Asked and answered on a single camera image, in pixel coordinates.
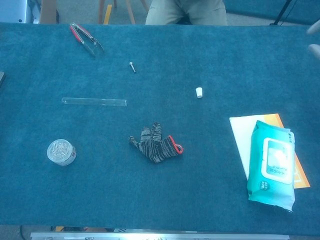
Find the black stand leg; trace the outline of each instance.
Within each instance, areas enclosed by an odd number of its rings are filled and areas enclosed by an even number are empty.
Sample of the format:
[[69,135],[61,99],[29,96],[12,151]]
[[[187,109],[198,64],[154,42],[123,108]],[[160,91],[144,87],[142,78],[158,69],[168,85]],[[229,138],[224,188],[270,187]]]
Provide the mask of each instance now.
[[284,15],[285,11],[289,7],[291,1],[292,0],[286,0],[286,2],[284,4],[283,8],[281,9],[281,12],[279,13],[278,17],[276,18],[276,20],[273,23],[270,23],[270,25],[278,25],[279,21],[281,20],[282,16]]

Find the gray knit glove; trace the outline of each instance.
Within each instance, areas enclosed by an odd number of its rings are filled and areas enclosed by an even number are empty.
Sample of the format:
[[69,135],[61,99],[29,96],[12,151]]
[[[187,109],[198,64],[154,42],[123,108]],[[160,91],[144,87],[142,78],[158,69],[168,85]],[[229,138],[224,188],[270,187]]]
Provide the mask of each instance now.
[[155,122],[152,129],[144,127],[141,132],[140,142],[137,142],[133,136],[130,136],[129,142],[134,145],[148,159],[155,163],[160,163],[164,159],[168,159],[182,154],[184,149],[181,145],[176,144],[172,136],[162,139],[161,125]]

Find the wet wipes package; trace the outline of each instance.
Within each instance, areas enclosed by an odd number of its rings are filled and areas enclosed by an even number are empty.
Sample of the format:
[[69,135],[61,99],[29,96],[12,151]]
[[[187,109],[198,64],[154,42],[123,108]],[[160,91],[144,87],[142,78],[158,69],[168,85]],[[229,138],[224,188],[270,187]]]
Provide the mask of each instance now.
[[251,136],[249,200],[292,211],[294,173],[294,134],[290,129],[258,120]]

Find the screw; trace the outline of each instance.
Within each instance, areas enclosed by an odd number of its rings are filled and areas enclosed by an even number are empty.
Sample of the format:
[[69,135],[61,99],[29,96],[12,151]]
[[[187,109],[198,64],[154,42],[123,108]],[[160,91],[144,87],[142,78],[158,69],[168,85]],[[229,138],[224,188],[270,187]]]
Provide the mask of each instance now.
[[129,62],[129,65],[131,66],[131,68],[132,68],[133,72],[134,72],[134,73],[136,73],[136,70],[135,70],[135,67],[134,67],[134,64],[133,64],[133,62],[132,62],[132,61],[131,61],[131,62]]

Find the cable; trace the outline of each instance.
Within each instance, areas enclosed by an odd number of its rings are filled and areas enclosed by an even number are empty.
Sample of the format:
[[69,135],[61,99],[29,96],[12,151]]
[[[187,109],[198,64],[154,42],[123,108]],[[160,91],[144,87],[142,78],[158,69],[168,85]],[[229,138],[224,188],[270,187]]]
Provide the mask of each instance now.
[[290,15],[291,11],[295,8],[297,2],[298,2],[298,0],[295,0],[292,8],[290,9],[290,11],[288,12],[288,14],[287,14],[286,17],[284,18],[283,22],[280,24],[280,26],[282,26],[282,24],[284,24],[284,22],[287,20],[287,18],[288,18],[288,16]]
[[22,225],[20,225],[20,237],[23,239],[23,240],[26,240],[24,235],[22,234]]

